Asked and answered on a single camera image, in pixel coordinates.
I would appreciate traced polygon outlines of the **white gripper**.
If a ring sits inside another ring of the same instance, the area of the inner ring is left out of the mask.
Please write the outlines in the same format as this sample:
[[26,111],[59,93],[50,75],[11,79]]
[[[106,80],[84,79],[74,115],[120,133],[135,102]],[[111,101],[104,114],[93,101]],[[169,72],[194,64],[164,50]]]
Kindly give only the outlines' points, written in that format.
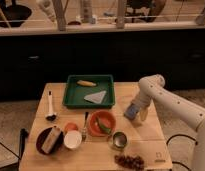
[[132,103],[137,107],[137,108],[142,108],[140,110],[140,120],[145,121],[148,115],[148,107],[150,106],[151,103],[151,97],[148,96],[146,93],[143,91],[140,91],[135,98],[132,100]]

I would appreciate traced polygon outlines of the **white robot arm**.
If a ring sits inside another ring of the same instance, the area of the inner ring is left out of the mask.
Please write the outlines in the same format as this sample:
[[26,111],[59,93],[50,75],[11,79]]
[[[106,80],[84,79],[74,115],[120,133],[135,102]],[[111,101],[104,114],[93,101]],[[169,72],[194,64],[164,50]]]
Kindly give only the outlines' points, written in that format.
[[132,100],[138,110],[156,100],[197,132],[191,171],[205,171],[205,108],[164,89],[165,79],[156,74],[138,81],[139,92]]

